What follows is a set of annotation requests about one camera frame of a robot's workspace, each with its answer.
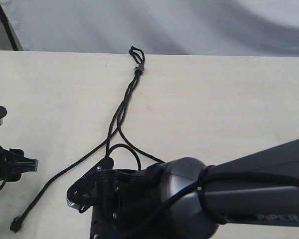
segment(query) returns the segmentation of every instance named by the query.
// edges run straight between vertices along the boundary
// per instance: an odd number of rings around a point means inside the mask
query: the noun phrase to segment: white fabric
[[[299,0],[0,0],[24,50],[299,56]]]

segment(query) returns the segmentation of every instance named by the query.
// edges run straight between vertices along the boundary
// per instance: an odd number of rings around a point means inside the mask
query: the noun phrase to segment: gray fabric
[[[299,56],[299,0],[0,0],[24,50]]]

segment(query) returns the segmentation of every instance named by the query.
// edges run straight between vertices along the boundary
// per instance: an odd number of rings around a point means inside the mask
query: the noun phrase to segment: black stand leg
[[[0,5],[0,20],[1,20],[1,23],[3,24],[3,26],[4,26],[4,29],[5,29],[5,32],[8,36],[8,38],[9,38],[12,49],[14,51],[18,51],[18,47],[16,45],[16,42],[14,40],[13,34],[11,32],[11,29],[10,29],[10,26],[9,26],[9,23],[8,23],[8,18],[6,17],[1,5]]]

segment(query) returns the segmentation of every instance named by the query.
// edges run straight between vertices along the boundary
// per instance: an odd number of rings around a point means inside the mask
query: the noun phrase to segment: white backdrop
[[[299,0],[0,0],[24,50],[299,56]]]

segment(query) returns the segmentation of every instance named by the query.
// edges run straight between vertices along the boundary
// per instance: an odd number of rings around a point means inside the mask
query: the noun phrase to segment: wooden table
[[[123,126],[144,151],[217,165],[299,138],[299,58],[146,57]],[[0,144],[39,159],[36,173],[0,192],[0,239],[88,238],[92,210],[79,214],[65,195],[104,150],[57,180],[21,231],[9,224],[48,179],[103,141],[134,66],[129,55],[0,51],[0,105],[8,110]],[[136,168],[125,150],[113,158],[116,168]],[[299,228],[226,225],[213,238],[299,239]]]

